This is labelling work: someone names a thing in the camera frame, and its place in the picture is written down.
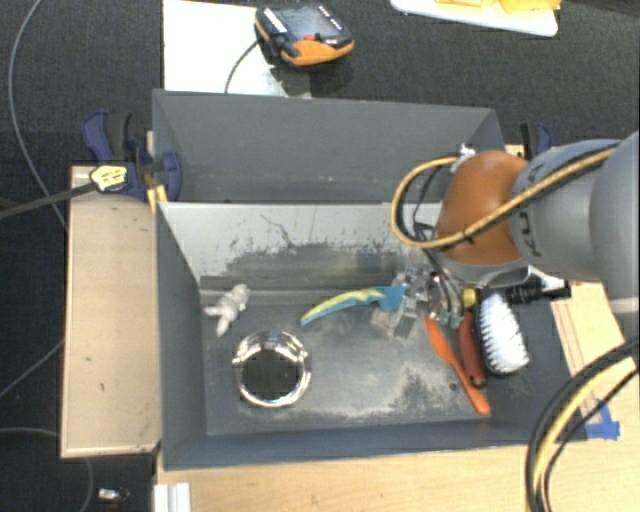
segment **orange handle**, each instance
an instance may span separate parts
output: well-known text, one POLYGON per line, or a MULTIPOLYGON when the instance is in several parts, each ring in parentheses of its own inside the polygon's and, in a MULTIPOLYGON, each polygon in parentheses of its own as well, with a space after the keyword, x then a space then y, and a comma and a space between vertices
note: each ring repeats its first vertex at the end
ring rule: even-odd
POLYGON ((449 344, 447 343, 444 334, 442 334, 438 323, 433 318, 429 317, 425 318, 425 323, 427 324, 427 332, 429 334, 429 338, 431 339, 431 343, 433 344, 433 348, 440 356, 440 358, 444 359, 449 364, 451 364, 451 366, 453 366, 453 369, 456 371, 460 382, 462 382, 462 387, 467 393, 467 396, 469 397, 473 408, 478 412, 478 414, 486 415, 491 413, 491 406, 489 405, 489 402, 482 394, 482 392, 473 387, 473 384, 471 384, 471 380, 458 361, 458 358, 451 350, 451 347, 449 347, 449 344))
POLYGON ((465 312, 462 323, 458 327, 458 343, 460 344, 462 366, 471 379, 471 383, 477 388, 484 387, 487 383, 487 374, 484 371, 480 350, 473 334, 473 313, 471 311, 465 312))

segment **dark floor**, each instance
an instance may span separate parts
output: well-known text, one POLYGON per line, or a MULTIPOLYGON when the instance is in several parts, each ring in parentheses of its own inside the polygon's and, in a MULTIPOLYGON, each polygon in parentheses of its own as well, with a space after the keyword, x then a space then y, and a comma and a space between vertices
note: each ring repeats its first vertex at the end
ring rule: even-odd
MULTIPOLYGON (((257 4, 265 2, 236 2, 257 4)), ((0 197, 41 196, 9 121, 11 47, 32 0, 5 0, 0 17, 0 197)), ((542 121, 554 143, 622 138, 638 129, 640 19, 633 0, 566 0, 553 39, 403 16, 386 0, 332 0, 357 42, 353 56, 312 77, 312 94, 490 106, 505 139, 542 121)), ((24 34, 15 69, 17 117, 51 192, 87 158, 78 124, 98 109, 129 110, 132 133, 151 126, 162 85, 160 0, 44 0, 24 34)), ((65 236, 51 209, 0 221, 0 392, 62 337, 65 236)), ((62 357, 0 398, 0 427, 59 428, 62 357)), ((0 434, 0 508, 70 511, 83 502, 79 463, 56 443, 0 434)), ((95 487, 126 487, 126 510, 149 509, 150 457, 95 460, 95 487)), ((90 511, 106 510, 93 500, 90 511)))

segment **electronic device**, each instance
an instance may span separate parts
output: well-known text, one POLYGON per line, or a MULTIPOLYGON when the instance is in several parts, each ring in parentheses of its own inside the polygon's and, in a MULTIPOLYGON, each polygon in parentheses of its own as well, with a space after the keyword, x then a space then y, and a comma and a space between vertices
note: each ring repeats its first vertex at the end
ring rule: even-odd
POLYGON ((263 49, 297 68, 335 61, 354 46, 344 23, 321 2, 261 7, 255 27, 263 49))

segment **blue clamp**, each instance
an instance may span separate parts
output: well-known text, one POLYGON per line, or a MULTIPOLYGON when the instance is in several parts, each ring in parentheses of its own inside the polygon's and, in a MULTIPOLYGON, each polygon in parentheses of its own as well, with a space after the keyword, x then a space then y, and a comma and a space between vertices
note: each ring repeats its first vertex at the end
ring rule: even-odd
POLYGON ((82 122, 82 138, 91 151, 93 161, 98 165, 118 163, 127 169, 127 186, 117 193, 140 201, 147 198, 149 186, 143 177, 153 173, 156 184, 163 184, 167 198, 175 201, 180 194, 182 169, 177 153, 163 153, 160 162, 153 157, 142 144, 127 135, 129 113, 109 113, 97 110, 82 122))
POLYGON ((522 144, 524 146, 524 158, 533 160, 540 153, 551 149, 553 140, 549 129, 540 122, 522 123, 520 125, 522 133, 522 144))

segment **gray bin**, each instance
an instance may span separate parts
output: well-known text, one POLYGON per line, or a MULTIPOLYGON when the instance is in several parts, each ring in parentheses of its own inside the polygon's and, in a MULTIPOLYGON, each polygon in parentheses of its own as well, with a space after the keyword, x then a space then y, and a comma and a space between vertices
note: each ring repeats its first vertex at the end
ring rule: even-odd
POLYGON ((406 339, 371 325, 373 305, 298 322, 422 261, 390 233, 385 203, 421 161, 460 143, 500 148, 493 111, 156 91, 154 134, 156 153, 178 151, 184 171, 180 202, 157 216, 167 469, 527 442, 569 376, 548 304, 520 315, 531 364, 489 379, 491 417, 474 412, 421 322, 406 339), (202 307, 239 283, 252 290, 248 308, 218 339, 202 307), (313 377, 294 405, 261 409, 240 399, 231 358, 245 336, 278 329, 309 350, 313 377))

